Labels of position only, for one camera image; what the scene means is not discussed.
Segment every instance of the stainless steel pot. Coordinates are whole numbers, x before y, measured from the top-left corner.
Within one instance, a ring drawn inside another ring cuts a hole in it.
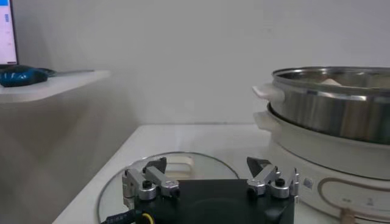
[[[327,135],[390,145],[390,68],[306,67],[254,87],[279,118]]]

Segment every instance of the screw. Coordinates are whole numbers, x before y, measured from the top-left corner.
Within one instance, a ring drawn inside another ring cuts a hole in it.
[[[258,197],[256,190],[253,188],[248,188],[247,193],[248,193],[249,198],[257,198]]]
[[[152,186],[153,186],[153,183],[150,182],[149,180],[145,180],[145,181],[142,182],[142,188],[143,189],[147,190],[147,189],[152,188]]]
[[[284,179],[279,178],[279,179],[275,180],[275,185],[276,185],[277,187],[283,187],[283,186],[285,185]]]

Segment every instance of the computer monitor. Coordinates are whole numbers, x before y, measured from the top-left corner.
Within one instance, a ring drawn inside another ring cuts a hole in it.
[[[11,0],[0,0],[0,68],[17,65]]]

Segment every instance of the white electric cooker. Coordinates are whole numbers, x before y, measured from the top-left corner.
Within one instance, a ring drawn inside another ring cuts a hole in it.
[[[270,101],[254,114],[272,133],[268,159],[299,170],[300,198],[349,223],[390,223],[390,70],[309,67],[275,71],[254,87]]]
[[[311,145],[312,147],[306,148],[308,151],[314,148],[328,147],[330,157],[335,158],[329,161],[337,161],[342,155],[332,156],[332,153],[333,151],[343,151],[343,148],[341,144],[339,147],[334,145],[335,141],[329,139],[335,137],[313,131],[311,131],[313,135],[328,139],[328,141],[319,141],[316,138],[310,139],[308,136],[297,136],[303,133],[307,134],[306,132],[308,130],[277,119],[270,112],[258,113],[256,117],[257,121],[259,119],[263,120],[259,123],[261,129],[274,131],[272,132],[269,143],[267,159],[281,167],[282,170],[291,169],[292,167],[299,170],[299,194],[302,201],[335,217],[340,217],[341,211],[348,208],[353,212],[357,223],[390,223],[390,181],[361,177],[347,172],[341,172],[340,170],[329,169],[296,154],[297,152],[300,153],[303,149],[302,144],[311,142],[313,145]],[[281,135],[288,135],[286,133],[280,133],[282,129],[286,131],[286,125],[289,125],[292,128],[290,131],[294,132],[294,134],[290,133],[291,138],[289,138],[289,141],[291,141],[291,144],[285,138],[281,138]],[[354,167],[355,162],[349,160],[347,157],[344,165],[347,166],[349,163],[350,167]],[[369,169],[369,163],[367,162],[356,165],[360,165],[361,169]]]

